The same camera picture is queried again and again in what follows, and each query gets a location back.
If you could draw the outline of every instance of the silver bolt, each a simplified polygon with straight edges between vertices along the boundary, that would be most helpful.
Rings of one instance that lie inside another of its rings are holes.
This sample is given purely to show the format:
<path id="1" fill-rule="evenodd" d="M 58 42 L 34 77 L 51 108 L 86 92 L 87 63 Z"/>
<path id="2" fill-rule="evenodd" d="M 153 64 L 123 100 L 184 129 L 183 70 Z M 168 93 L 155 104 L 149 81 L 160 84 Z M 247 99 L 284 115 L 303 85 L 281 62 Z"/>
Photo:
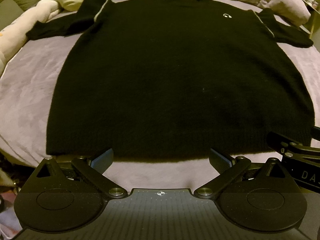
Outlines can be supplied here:
<path id="1" fill-rule="evenodd" d="M 200 194 L 202 196 L 209 196 L 212 194 L 212 189 L 210 189 L 208 187 L 202 187 L 202 188 L 198 188 L 197 192 L 198 192 L 198 194 Z"/>
<path id="2" fill-rule="evenodd" d="M 293 154 L 292 154 L 292 153 L 285 153 L 285 156 L 287 156 L 287 157 L 292 157 Z"/>
<path id="3" fill-rule="evenodd" d="M 124 190 L 119 187 L 114 187 L 111 190 L 109 190 L 109 194 L 113 196 L 120 196 L 124 193 Z"/>

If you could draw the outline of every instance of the bed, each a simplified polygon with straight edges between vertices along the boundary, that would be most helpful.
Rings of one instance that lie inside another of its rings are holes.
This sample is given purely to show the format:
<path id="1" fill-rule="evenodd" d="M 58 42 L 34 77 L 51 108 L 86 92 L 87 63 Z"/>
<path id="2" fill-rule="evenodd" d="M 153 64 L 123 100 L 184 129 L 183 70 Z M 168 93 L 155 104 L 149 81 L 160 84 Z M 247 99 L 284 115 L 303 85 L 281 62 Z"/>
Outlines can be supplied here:
<path id="1" fill-rule="evenodd" d="M 244 10 L 262 10 L 239 0 L 215 1 Z M 71 13 L 64 11 L 53 19 L 66 14 Z M 280 16 L 276 16 L 276 20 L 289 25 Z M 80 36 L 81 33 L 28 41 L 6 64 L 0 80 L 0 149 L 10 162 L 36 167 L 47 156 L 46 125 L 55 83 L 68 53 Z M 319 52 L 314 46 L 304 49 L 285 43 L 278 45 L 301 73 L 314 104 L 315 125 L 320 126 Z M 320 142 L 313 139 L 311 146 L 320 147 Z M 249 152 L 245 156 L 253 162 L 265 162 L 269 157 L 281 159 L 280 154 L 272 151 Z M 128 192 L 134 187 L 191 188 L 194 191 L 218 173 L 206 158 L 158 163 L 116 161 L 104 175 Z"/>

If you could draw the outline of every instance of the mattress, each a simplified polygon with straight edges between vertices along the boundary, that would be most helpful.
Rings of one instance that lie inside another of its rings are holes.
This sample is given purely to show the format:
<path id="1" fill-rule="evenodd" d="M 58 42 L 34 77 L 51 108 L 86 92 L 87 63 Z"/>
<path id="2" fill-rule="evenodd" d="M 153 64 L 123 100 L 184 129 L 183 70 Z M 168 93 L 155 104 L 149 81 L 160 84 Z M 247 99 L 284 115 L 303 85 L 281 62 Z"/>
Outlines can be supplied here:
<path id="1" fill-rule="evenodd" d="M 240 1 L 216 1 L 244 10 L 261 11 Z M 287 24 L 278 16 L 276 19 Z M 28 41 L 7 64 L 0 79 L 0 149 L 25 165 L 36 167 L 46 157 L 46 126 L 53 90 L 63 63 L 80 35 Z M 278 45 L 300 71 L 314 104 L 315 124 L 320 126 L 320 53 L 314 46 L 303 49 L 284 43 Z M 311 146 L 320 147 L 320 142 L 313 139 Z M 281 159 L 277 152 L 244 156 L 252 162 L 265 162 L 269 157 Z M 218 173 L 208 159 L 199 159 L 161 163 L 114 162 L 104 175 L 128 192 L 132 188 L 190 188 L 193 192 Z"/>

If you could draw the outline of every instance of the ribbed gray surface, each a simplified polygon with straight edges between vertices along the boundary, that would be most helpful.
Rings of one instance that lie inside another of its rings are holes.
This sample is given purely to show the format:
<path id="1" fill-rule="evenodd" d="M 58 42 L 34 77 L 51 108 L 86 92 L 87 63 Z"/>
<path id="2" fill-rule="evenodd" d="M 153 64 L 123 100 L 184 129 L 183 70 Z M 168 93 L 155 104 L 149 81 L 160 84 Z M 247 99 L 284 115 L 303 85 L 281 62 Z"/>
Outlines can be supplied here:
<path id="1" fill-rule="evenodd" d="M 214 202 L 187 189 L 134 189 L 111 200 L 94 222 L 73 232 L 43 234 L 27 229 L 17 240 L 307 240 L 292 229 L 259 234 L 227 221 Z"/>

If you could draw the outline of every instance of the sweater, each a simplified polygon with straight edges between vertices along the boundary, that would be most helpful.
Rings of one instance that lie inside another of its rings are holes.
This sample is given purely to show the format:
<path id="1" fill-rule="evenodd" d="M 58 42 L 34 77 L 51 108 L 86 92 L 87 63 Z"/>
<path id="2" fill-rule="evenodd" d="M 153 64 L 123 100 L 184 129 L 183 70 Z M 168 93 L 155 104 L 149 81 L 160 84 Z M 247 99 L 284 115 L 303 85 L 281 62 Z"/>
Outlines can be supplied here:
<path id="1" fill-rule="evenodd" d="M 260 13 L 213 0 L 84 0 L 27 33 L 84 32 L 54 89 L 46 153 L 176 161 L 271 150 L 270 131 L 310 146 L 313 103 L 277 45 L 313 42 Z"/>

